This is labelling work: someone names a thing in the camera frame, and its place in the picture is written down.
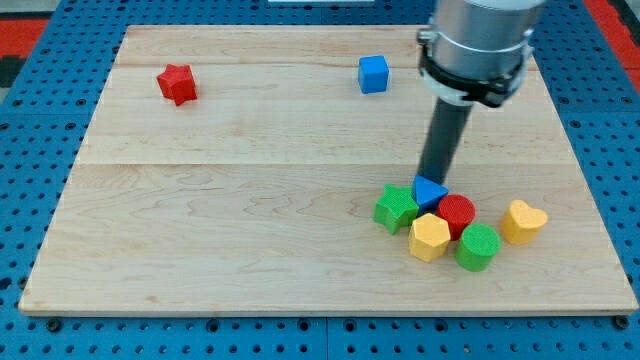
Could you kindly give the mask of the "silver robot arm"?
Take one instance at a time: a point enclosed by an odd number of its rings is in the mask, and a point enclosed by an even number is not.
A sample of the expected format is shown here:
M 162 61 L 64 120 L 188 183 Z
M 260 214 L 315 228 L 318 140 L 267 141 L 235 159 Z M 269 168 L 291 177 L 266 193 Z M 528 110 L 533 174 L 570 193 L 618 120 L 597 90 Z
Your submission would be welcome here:
M 455 106 L 497 108 L 521 86 L 544 0 L 439 0 L 417 31 L 426 87 Z

